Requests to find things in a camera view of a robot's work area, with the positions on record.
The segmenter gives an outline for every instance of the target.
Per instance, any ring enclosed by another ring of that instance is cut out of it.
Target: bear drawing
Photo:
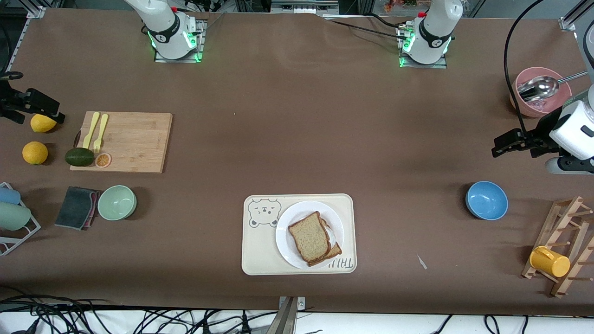
[[[280,203],[277,200],[252,200],[248,205],[248,211],[251,227],[257,227],[260,224],[276,227],[279,222]]]

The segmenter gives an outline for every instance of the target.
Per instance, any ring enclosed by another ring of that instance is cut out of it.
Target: green cup
[[[0,202],[0,228],[16,231],[29,222],[31,210],[20,205]]]

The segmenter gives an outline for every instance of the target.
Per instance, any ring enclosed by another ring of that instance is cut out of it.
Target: green bowl
[[[108,188],[101,197],[97,208],[106,220],[120,220],[129,217],[136,209],[136,196],[125,185]]]

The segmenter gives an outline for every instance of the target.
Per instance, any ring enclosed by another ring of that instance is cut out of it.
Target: white plate
[[[328,259],[309,267],[307,262],[299,254],[295,245],[295,239],[289,232],[289,225],[297,223],[316,211],[320,212],[320,217],[328,223],[328,226],[334,232],[338,245],[343,247],[345,241],[345,228],[342,226],[340,217],[338,217],[338,214],[331,207],[318,201],[303,201],[293,204],[281,215],[279,223],[276,226],[276,247],[278,247],[280,254],[287,262],[300,269],[322,268],[328,265],[328,261],[331,260]]]

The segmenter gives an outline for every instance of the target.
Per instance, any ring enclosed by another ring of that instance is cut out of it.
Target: tray
[[[255,209],[251,203],[262,201],[270,202],[270,207],[274,207],[273,213],[266,220],[254,222],[250,210]],[[342,254],[319,269],[293,267],[283,259],[276,247],[276,222],[287,208],[300,201],[319,201],[330,206],[340,216],[345,227],[345,242],[340,245]],[[249,196],[244,201],[243,227],[241,268],[248,275],[346,274],[352,273],[357,267],[353,200],[347,194]]]

